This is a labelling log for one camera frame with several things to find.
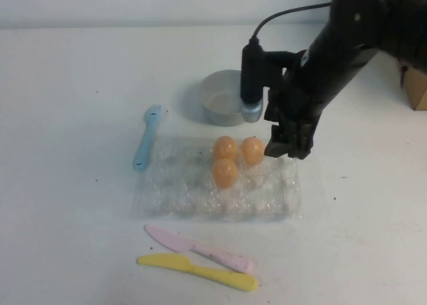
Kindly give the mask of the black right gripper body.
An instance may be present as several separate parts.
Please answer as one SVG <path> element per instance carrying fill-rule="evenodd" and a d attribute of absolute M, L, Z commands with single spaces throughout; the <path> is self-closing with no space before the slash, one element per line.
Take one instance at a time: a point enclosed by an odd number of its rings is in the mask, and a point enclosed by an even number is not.
<path fill-rule="evenodd" d="M 317 128 L 322 112 L 322 89 L 318 86 L 285 84 L 268 89 L 266 121 L 279 123 L 288 119 L 298 125 Z"/>

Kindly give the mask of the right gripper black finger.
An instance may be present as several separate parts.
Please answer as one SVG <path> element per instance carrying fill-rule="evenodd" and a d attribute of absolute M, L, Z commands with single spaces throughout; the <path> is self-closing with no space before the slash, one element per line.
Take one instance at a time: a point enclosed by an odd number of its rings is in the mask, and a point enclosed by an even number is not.
<path fill-rule="evenodd" d="M 310 154 L 313 147 L 316 123 L 292 121 L 290 127 L 289 157 L 303 160 Z"/>
<path fill-rule="evenodd" d="M 291 134 L 281 125 L 273 125 L 271 128 L 271 138 L 265 147 L 264 155 L 271 158 L 282 156 L 292 157 Z"/>

